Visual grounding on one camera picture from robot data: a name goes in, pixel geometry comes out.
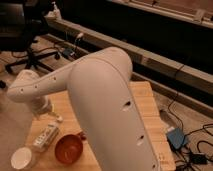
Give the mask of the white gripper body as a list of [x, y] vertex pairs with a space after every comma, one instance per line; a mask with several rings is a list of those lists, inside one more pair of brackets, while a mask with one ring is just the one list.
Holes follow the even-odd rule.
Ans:
[[36, 115], [43, 115], [52, 111], [52, 103], [46, 96], [38, 97], [32, 101], [32, 112]]

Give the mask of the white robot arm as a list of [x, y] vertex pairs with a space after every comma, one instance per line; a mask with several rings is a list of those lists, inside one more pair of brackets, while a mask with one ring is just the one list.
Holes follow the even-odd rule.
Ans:
[[162, 171], [130, 88], [132, 61], [121, 48], [83, 56], [43, 77], [26, 70], [7, 91], [15, 102], [67, 91], [102, 171]]

